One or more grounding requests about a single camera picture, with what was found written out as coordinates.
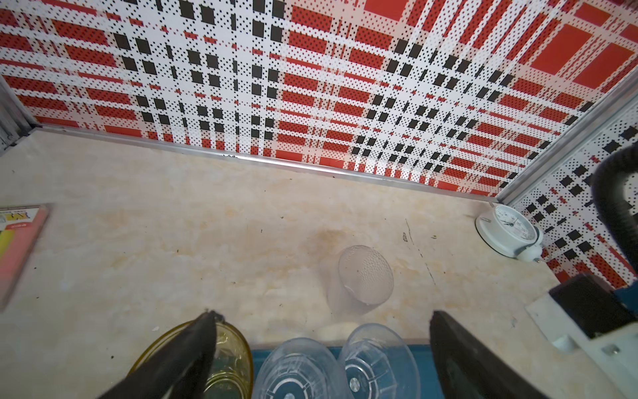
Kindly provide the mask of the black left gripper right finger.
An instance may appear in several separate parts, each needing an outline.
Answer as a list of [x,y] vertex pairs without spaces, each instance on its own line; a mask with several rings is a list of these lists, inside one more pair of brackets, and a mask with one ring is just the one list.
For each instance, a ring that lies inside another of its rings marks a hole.
[[545,398],[445,311],[430,319],[430,347],[446,398]]

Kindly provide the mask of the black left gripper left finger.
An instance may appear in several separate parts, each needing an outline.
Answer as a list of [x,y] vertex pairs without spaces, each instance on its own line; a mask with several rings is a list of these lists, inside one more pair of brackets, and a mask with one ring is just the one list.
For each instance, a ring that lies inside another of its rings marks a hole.
[[199,315],[103,398],[202,398],[214,363],[217,324],[224,316],[212,310]]

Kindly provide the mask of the teal plastic tray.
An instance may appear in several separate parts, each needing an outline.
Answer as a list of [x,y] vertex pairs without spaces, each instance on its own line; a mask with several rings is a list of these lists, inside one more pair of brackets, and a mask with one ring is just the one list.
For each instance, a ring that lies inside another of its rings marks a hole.
[[[418,367],[420,374],[420,397],[422,399],[440,398],[444,399],[438,374],[435,368],[435,361],[431,347],[429,345],[422,344],[409,344],[415,363]],[[254,381],[257,380],[257,375],[264,365],[265,360],[271,354],[272,349],[252,349],[251,354],[254,361]]]

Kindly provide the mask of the amber tall glass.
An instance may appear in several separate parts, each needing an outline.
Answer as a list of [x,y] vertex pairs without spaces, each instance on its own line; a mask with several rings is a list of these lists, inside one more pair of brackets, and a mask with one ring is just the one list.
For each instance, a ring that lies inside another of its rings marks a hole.
[[203,398],[249,398],[254,386],[254,361],[241,332],[227,322],[217,323],[214,362]]

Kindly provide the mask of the clear glass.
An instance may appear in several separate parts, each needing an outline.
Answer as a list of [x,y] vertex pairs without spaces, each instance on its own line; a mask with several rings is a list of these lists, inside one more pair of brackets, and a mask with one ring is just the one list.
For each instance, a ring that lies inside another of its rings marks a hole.
[[420,374],[403,339],[381,324],[363,324],[349,336],[338,358],[350,398],[419,398]]

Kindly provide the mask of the frosted white cup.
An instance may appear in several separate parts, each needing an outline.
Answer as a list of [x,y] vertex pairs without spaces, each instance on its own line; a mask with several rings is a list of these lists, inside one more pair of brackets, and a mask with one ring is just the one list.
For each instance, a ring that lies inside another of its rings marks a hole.
[[254,383],[253,398],[349,398],[345,368],[329,349],[307,337],[276,347]]

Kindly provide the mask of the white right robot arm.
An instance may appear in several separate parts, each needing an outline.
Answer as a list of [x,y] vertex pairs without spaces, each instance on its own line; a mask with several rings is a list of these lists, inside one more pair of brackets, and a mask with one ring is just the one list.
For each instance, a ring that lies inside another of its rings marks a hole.
[[637,317],[601,279],[579,274],[526,311],[556,349],[585,352],[625,397],[637,397]]

